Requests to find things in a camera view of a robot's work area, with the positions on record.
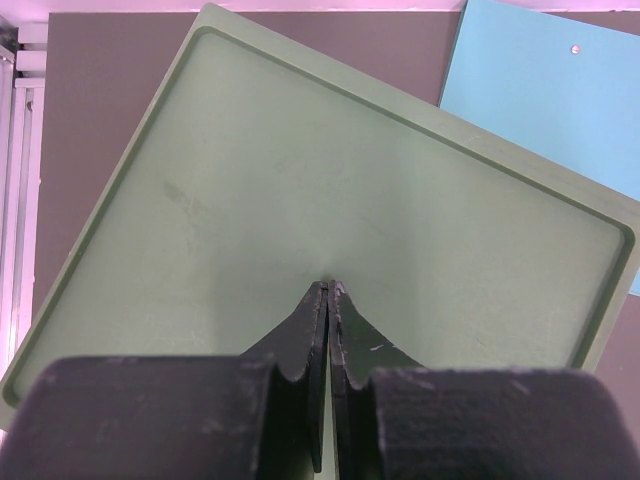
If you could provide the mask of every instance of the stain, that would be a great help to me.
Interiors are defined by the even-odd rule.
[[[98,430],[95,434],[96,443],[102,443],[109,440],[109,438],[116,433],[120,428],[120,421],[116,419],[104,419],[98,425]]]
[[[198,199],[187,195],[181,188],[171,182],[163,180],[162,190],[169,200],[182,208],[182,210],[189,216],[189,221],[192,223],[214,215],[211,208]]]
[[[247,425],[238,425],[236,427],[231,427],[229,429],[229,433],[232,435],[243,435],[246,432],[250,432],[251,430],[252,428]]]

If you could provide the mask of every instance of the light blue paper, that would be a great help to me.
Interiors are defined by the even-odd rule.
[[[640,200],[638,36],[470,0],[440,107]]]

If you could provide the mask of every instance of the gray wall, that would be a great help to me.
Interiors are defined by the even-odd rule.
[[[51,15],[34,311],[42,305],[194,16]],[[640,34],[640,13],[562,16]],[[459,14],[247,17],[436,104]],[[640,298],[629,297],[597,374],[614,393],[640,444],[638,345]]]

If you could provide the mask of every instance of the scratch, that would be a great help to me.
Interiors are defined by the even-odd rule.
[[[224,425],[218,422],[214,418],[205,418],[204,422],[202,422],[202,433],[213,433],[213,432],[221,432],[224,431]]]
[[[347,289],[344,286],[344,283],[337,281],[336,282],[336,291],[338,294],[347,293]]]
[[[549,312],[549,315],[547,316],[547,338],[546,338],[546,357],[549,359],[552,357],[552,352],[551,352],[551,322],[553,322],[559,315],[560,315],[561,311],[558,308],[554,308],[553,310],[551,310]]]
[[[522,393],[524,393],[525,395],[531,395],[531,390],[529,390],[529,388],[525,387],[522,383],[520,383],[517,380],[511,380],[511,385],[514,386],[514,388],[516,388],[517,390],[520,390]]]
[[[425,382],[424,380],[420,380],[419,378],[414,377],[413,375],[404,372],[402,370],[397,370],[398,375],[404,378],[406,381],[413,383],[414,385],[418,385],[419,387],[425,388],[427,390],[435,390],[436,387],[431,382]]]
[[[467,139],[465,140],[464,144],[465,144],[465,145],[468,145],[468,144],[470,144],[470,143],[471,143],[471,142],[473,142],[474,140],[477,140],[477,139],[478,139],[478,138],[480,138],[480,137],[481,137],[481,135],[474,135],[473,137],[469,137],[469,138],[467,138]]]

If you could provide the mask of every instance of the green cutting board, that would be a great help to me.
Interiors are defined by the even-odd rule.
[[[239,353],[318,279],[430,367],[593,368],[639,213],[206,6],[3,379],[0,426],[57,358]]]

